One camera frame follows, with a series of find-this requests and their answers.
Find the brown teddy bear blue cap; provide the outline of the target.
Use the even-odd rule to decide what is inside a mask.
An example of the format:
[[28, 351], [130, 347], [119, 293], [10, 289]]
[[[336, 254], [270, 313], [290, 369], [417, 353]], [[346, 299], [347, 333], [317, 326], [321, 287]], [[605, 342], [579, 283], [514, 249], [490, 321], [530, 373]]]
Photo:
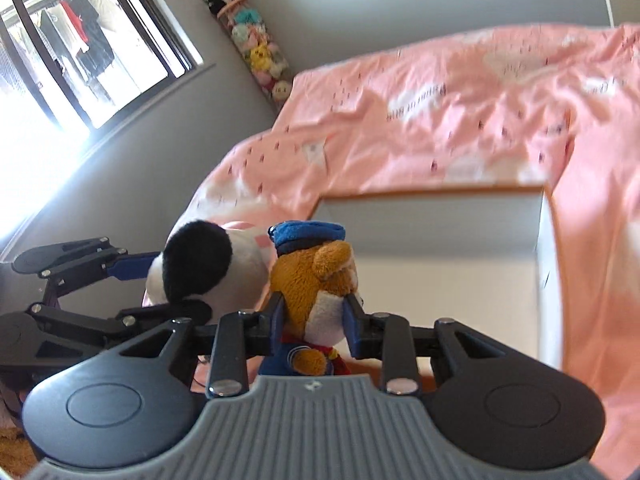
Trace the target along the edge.
[[265, 376], [344, 376], [348, 366], [336, 350], [345, 338], [343, 301], [357, 297], [358, 274], [344, 226], [322, 221], [283, 221], [268, 235], [277, 253], [269, 290], [285, 309], [277, 351], [262, 360]]

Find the white black plush toy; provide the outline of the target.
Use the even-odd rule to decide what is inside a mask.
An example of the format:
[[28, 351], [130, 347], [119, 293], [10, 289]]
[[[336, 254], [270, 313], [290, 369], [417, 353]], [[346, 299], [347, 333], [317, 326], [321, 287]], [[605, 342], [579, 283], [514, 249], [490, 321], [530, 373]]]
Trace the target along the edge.
[[188, 222], [151, 263], [145, 302], [201, 300], [212, 309], [213, 323], [233, 311], [254, 310], [264, 299], [273, 254], [265, 228], [239, 221]]

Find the orange cardboard storage box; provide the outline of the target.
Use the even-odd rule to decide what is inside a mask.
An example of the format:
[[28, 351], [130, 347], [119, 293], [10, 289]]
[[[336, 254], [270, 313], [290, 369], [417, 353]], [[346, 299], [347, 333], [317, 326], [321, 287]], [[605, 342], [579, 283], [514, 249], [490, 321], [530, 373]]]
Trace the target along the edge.
[[311, 217], [344, 226], [366, 312], [452, 318], [562, 368], [564, 270], [543, 186], [326, 196]]

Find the pink bed duvet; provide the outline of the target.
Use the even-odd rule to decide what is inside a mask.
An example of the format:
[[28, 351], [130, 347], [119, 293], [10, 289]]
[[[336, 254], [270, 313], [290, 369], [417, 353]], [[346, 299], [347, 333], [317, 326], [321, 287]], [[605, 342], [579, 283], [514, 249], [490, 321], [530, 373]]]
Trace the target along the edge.
[[606, 411], [596, 466], [639, 468], [639, 29], [543, 24], [436, 38], [307, 70], [182, 222], [298, 219], [327, 192], [550, 188], [564, 364]]

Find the window with black frame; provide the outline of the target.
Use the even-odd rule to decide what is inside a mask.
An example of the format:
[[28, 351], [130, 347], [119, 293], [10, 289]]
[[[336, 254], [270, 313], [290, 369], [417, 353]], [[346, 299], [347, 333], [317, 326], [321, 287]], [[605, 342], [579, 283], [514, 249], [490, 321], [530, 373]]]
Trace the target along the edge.
[[58, 127], [111, 127], [201, 60], [162, 0], [1, 0], [1, 78]]

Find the hanging plush toy organizer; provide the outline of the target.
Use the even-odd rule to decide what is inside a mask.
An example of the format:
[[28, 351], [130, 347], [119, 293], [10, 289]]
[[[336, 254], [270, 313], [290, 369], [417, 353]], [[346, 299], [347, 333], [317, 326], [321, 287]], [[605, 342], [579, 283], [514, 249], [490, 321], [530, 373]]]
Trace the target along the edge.
[[280, 110], [292, 92], [290, 64], [250, 0], [203, 0], [226, 31], [254, 81]]

